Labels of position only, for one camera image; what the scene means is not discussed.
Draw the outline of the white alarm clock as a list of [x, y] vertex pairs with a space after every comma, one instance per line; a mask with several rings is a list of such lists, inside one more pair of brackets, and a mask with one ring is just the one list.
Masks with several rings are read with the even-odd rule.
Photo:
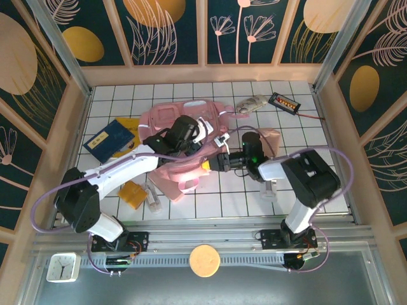
[[76, 252], [53, 254], [50, 258], [46, 280], [50, 283], [70, 283], [78, 279], [81, 256]]

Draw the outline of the pink student backpack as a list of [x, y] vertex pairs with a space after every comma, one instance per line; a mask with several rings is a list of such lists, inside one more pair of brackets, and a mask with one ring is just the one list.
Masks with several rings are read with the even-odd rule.
[[182, 116], [197, 121], [199, 117], [208, 121], [214, 131], [201, 140], [202, 148], [186, 161], [171, 161], [148, 173], [149, 180], [171, 201], [181, 200], [186, 193], [194, 191], [199, 178], [209, 173], [202, 169], [202, 163], [219, 153], [227, 151], [226, 145], [218, 147], [214, 138], [229, 132], [230, 118], [244, 118], [244, 114], [234, 114], [233, 108], [212, 100], [191, 100], [164, 103], [153, 106], [142, 114], [138, 132], [142, 142], [164, 128], [170, 128]]

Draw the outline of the aluminium mounting rail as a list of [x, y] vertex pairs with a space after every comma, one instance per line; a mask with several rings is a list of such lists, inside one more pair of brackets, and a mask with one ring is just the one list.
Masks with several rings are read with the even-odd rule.
[[[375, 245], [369, 226], [357, 226], [348, 221], [330, 222], [328, 217], [321, 220], [322, 224], [317, 227], [325, 233], [333, 248], [340, 248], [346, 243]], [[262, 229], [278, 229], [279, 222], [279, 218], [149, 220], [137, 222], [128, 230], [149, 233], [149, 253], [185, 254], [201, 244], [212, 245], [221, 253], [250, 252], [261, 250], [259, 232]], [[83, 252], [86, 243], [85, 233], [38, 233], [32, 251], [48, 254]]]

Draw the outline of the round wooden disc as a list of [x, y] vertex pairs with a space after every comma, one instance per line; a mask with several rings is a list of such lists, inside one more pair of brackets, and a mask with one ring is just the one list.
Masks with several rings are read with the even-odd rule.
[[199, 245], [192, 250], [189, 258], [191, 270], [199, 277], [208, 278], [220, 267], [221, 258], [210, 245]]

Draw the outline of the clear plastic pencil case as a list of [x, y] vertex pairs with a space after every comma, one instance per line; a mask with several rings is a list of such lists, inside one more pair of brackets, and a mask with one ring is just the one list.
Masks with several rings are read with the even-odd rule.
[[153, 214], [158, 214], [162, 211], [161, 201], [155, 191], [154, 185], [150, 182], [144, 184], [144, 190], [147, 193], [146, 202], [149, 208], [149, 211]]

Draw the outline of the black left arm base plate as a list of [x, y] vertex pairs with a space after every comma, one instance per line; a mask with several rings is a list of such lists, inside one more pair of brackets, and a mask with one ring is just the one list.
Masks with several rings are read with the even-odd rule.
[[148, 232], [125, 231], [112, 242], [95, 235], [92, 237], [91, 252], [145, 252], [148, 243]]

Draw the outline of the yellow booklet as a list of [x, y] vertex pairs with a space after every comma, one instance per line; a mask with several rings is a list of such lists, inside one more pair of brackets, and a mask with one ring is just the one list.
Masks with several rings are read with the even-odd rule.
[[112, 159], [119, 158], [126, 153], [129, 153], [141, 143], [141, 141], [139, 140], [138, 132], [139, 118], [118, 117], [116, 118], [116, 120], [120, 124], [122, 124], [128, 131], [130, 131], [134, 137], [126, 146], [123, 146], [118, 152], [114, 153], [111, 157]]

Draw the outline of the blue notebook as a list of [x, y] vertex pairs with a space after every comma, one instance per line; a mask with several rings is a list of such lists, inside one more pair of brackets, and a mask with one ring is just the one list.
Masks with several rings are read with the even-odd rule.
[[83, 147], [100, 163], [105, 163], [134, 139], [134, 134], [116, 119], [96, 133]]

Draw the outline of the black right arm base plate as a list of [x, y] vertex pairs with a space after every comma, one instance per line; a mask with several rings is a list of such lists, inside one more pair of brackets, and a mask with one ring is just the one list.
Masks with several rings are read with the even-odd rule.
[[260, 242], [263, 250], [318, 247], [315, 231], [311, 228], [298, 234], [281, 229], [264, 229], [260, 231]]

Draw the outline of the aluminium corner post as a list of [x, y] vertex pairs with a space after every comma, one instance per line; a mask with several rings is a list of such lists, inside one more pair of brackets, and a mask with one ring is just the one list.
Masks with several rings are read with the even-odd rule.
[[350, 43], [352, 36], [357, 31], [360, 23], [368, 12], [372, 0], [355, 0], [344, 24], [336, 35], [328, 54], [326, 55], [322, 67], [312, 85], [314, 93], [319, 93], [329, 79], [334, 67]]
[[38, 22], [42, 26], [47, 37], [55, 46], [57, 53], [60, 55], [63, 63], [71, 73], [71, 76], [79, 86], [80, 90], [84, 96], [89, 97], [91, 94], [91, 86], [85, 79], [85, 76], [81, 71], [81, 67], [70, 51], [59, 27], [53, 21], [46, 4], [43, 0], [26, 0], [26, 2], [34, 16], [38, 19]]

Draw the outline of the small white stand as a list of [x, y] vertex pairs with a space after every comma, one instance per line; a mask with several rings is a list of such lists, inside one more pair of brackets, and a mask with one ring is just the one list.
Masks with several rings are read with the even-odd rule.
[[269, 180], [260, 184], [260, 198], [265, 201], [277, 199], [277, 181]]

